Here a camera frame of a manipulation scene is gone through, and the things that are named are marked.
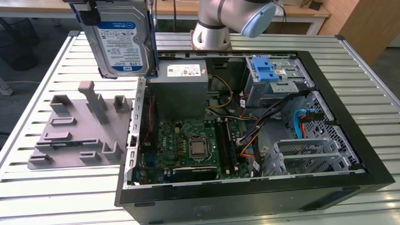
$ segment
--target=blue hard drive label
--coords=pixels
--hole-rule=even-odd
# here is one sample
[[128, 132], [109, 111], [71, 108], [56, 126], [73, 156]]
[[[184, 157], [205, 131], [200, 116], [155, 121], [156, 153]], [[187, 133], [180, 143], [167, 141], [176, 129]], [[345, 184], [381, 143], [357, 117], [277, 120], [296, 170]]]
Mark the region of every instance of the blue hard drive label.
[[117, 71], [139, 71], [143, 68], [140, 47], [133, 39], [137, 34], [132, 22], [103, 21], [97, 25], [109, 66]]

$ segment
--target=ram slot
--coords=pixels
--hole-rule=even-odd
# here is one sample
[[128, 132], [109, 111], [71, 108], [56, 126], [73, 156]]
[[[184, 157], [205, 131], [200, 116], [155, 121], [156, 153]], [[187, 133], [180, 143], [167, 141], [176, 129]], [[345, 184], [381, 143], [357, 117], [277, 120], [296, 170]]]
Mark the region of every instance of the ram slot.
[[227, 122], [215, 122], [215, 133], [217, 138], [219, 156], [220, 156], [220, 170], [229, 174], [233, 171], [233, 161], [229, 144], [229, 134], [227, 130]]
[[235, 152], [235, 143], [232, 139], [232, 133], [231, 133], [231, 128], [229, 128], [229, 122], [228, 119], [225, 119], [225, 129], [227, 129], [227, 135], [229, 139], [229, 150], [231, 150], [231, 159], [232, 159], [232, 165], [233, 165], [233, 170], [237, 171], [237, 159], [236, 159], [236, 152]]

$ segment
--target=white metal grating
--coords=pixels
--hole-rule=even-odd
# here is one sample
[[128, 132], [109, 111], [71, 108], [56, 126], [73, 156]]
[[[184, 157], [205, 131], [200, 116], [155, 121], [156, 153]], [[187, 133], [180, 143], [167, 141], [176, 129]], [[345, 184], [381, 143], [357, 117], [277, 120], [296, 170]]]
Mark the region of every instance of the white metal grating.
[[[157, 34], [159, 49], [189, 49], [189, 34]], [[359, 65], [344, 45], [324, 36], [263, 35], [247, 39], [232, 35], [233, 49], [309, 51], [356, 119], [379, 157], [397, 183], [375, 193], [359, 195], [324, 211], [288, 213], [240, 219], [219, 224], [399, 224], [400, 220], [400, 114], [399, 106], [376, 77]], [[0, 152], [0, 224], [135, 224], [132, 217], [113, 206], [117, 166], [32, 172], [27, 160], [48, 120], [48, 101], [55, 94], [71, 99], [81, 80], [93, 80], [104, 98], [135, 97], [136, 78], [104, 80], [93, 64], [84, 34], [68, 37], [61, 52], [39, 86], [9, 140]]]

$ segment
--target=power supply label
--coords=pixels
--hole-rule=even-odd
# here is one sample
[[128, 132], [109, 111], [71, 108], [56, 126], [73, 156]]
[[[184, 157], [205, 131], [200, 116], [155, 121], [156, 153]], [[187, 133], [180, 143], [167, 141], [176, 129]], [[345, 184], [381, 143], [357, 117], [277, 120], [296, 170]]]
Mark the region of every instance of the power supply label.
[[139, 71], [143, 68], [143, 59], [140, 47], [133, 42], [136, 24], [100, 22], [97, 29], [111, 67], [117, 71]]
[[167, 76], [201, 76], [199, 64], [168, 65]]

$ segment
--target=hard drive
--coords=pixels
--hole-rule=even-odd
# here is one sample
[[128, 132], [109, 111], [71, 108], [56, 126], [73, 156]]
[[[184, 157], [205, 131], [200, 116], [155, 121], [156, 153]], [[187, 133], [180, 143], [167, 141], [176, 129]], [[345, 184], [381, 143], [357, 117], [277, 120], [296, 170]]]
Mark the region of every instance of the hard drive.
[[64, 1], [72, 3], [101, 76], [155, 76], [156, 45], [147, 1]]

